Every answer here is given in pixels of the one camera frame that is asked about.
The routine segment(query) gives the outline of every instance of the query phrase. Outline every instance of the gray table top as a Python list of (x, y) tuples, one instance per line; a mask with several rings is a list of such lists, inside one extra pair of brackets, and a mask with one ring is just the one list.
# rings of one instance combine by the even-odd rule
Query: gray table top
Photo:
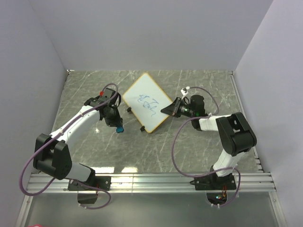
[[(54, 130), (71, 119), (90, 97), (95, 97), (107, 83), (114, 82), (123, 94), (144, 71), (72, 71), (63, 90)], [(186, 86), (203, 86), (208, 89), (220, 105), (220, 115), (231, 114), (240, 110), (239, 103), (228, 71), (182, 70), (148, 71), (166, 94), (174, 100), (181, 96), (180, 90)], [(206, 112), (214, 112), (215, 105), (207, 93)], [(117, 134), (115, 128), (109, 128), (105, 122), (96, 123), (84, 132), (71, 149), (74, 162), (90, 167), (99, 167), (102, 172), (175, 172), (170, 149), (173, 137), (186, 117), (165, 120), (153, 133), (140, 131), (136, 117), (128, 113), (128, 106), (122, 102), (119, 112), (124, 120), (125, 131)], [(199, 132), (189, 123), (181, 131), (177, 142), (176, 162), (183, 171), (209, 171), (222, 151), (217, 132)], [(253, 152), (239, 162), (239, 169), (244, 172), (257, 171)]]

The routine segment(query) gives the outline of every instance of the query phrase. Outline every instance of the gray wall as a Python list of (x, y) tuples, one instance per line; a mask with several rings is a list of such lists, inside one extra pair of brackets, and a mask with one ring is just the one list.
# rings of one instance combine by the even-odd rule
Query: gray wall
[(66, 75), (27, 0), (0, 1), (0, 74), (0, 226), (10, 227), (24, 198), (20, 171), (52, 128)]
[(303, 222), (302, 12), (302, 0), (275, 0), (236, 69), (258, 154), (290, 227)]
[(272, 0), (30, 0), (71, 70), (235, 70)]

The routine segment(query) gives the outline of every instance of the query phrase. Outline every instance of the blue marker cap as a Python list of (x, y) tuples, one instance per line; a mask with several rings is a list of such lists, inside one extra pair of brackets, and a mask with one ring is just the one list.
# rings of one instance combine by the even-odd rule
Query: blue marker cap
[(119, 126), (119, 127), (116, 128), (116, 132), (117, 133), (124, 132), (124, 128), (122, 126)]

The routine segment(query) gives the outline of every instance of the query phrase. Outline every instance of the white wall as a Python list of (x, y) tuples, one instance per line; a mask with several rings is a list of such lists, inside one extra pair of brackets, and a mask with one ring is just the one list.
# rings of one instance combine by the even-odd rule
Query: white wall
[(16, 222), (24, 198), (20, 171), (36, 137), (52, 128), (65, 76), (30, 3), (0, 1), (0, 226)]
[(235, 76), (290, 227), (303, 223), (302, 12), (302, 0), (274, 0)]
[(272, 0), (30, 0), (71, 70), (235, 70)]

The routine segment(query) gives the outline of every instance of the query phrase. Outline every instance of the whiteboard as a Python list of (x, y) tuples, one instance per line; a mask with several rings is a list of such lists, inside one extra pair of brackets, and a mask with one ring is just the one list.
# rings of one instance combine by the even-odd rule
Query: whiteboard
[(172, 101), (147, 72), (129, 87), (122, 98), (148, 133), (169, 117), (160, 111)]

